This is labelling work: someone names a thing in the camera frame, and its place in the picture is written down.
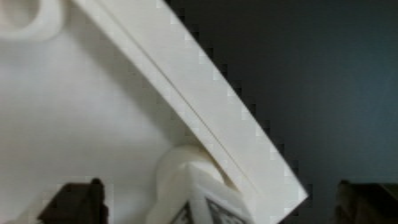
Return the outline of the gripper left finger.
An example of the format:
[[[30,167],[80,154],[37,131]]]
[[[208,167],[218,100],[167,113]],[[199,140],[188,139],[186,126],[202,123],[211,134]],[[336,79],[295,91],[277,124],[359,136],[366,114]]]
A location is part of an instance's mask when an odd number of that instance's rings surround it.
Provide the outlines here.
[[[105,185],[97,178],[62,186],[37,220],[42,224],[108,224]]]

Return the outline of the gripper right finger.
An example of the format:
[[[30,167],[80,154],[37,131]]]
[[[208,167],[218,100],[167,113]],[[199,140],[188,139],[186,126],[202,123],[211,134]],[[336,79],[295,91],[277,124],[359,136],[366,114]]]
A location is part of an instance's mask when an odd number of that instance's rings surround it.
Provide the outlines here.
[[[339,182],[334,224],[398,224],[398,183]]]

